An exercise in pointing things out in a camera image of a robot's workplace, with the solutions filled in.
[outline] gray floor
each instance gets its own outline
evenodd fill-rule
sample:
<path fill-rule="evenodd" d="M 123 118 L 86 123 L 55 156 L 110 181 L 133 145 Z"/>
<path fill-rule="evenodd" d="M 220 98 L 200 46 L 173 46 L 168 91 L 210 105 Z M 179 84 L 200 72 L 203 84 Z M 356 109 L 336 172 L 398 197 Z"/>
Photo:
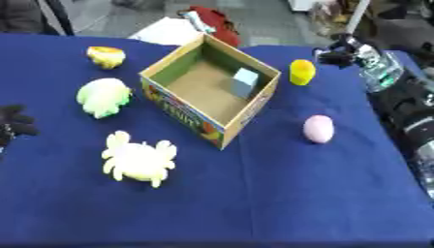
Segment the gray floor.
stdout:
<path fill-rule="evenodd" d="M 163 16 L 176 17 L 178 10 L 202 5 L 229 16 L 243 47 L 329 44 L 328 39 L 311 31 L 306 15 L 291 12 L 286 0 L 141 0 L 134 10 L 113 6 L 110 0 L 62 1 L 80 36 L 129 37 Z"/>

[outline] open box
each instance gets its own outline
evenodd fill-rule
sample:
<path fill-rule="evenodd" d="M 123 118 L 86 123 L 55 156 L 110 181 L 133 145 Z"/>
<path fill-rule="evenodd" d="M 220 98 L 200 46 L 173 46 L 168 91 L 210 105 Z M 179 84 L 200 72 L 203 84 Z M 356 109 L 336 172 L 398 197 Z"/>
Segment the open box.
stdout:
<path fill-rule="evenodd" d="M 259 75 L 248 99 L 231 92 L 240 68 Z M 270 99 L 280 72 L 202 34 L 140 75 L 149 100 L 223 149 Z"/>

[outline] blue cube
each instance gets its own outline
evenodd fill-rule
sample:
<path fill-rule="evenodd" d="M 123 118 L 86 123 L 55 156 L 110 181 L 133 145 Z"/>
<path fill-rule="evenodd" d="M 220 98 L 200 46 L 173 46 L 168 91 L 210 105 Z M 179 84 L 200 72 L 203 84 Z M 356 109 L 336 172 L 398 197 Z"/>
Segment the blue cube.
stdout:
<path fill-rule="evenodd" d="M 248 99 L 252 94 L 259 75 L 247 69 L 241 68 L 232 78 L 232 93 L 238 97 Z"/>

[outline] clear plastic cover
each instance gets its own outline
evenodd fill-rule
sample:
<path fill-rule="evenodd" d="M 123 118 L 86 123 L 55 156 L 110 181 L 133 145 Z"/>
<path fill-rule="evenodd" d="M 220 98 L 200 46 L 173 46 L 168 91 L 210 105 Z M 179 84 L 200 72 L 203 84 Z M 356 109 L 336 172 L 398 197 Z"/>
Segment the clear plastic cover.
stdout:
<path fill-rule="evenodd" d="M 382 59 L 370 68 L 364 68 L 360 75 L 366 80 L 368 92 L 382 91 L 393 85 L 404 73 L 404 68 L 391 52 L 385 52 Z"/>

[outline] black glove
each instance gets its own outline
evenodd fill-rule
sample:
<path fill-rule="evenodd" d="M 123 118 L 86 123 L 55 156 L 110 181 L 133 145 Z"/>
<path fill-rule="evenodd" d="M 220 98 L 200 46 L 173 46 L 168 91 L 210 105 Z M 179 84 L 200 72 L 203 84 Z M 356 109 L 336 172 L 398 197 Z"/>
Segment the black glove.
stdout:
<path fill-rule="evenodd" d="M 20 135 L 37 136 L 33 126 L 34 118 L 19 114 L 24 109 L 22 105 L 0 107 L 0 153 L 11 140 Z"/>

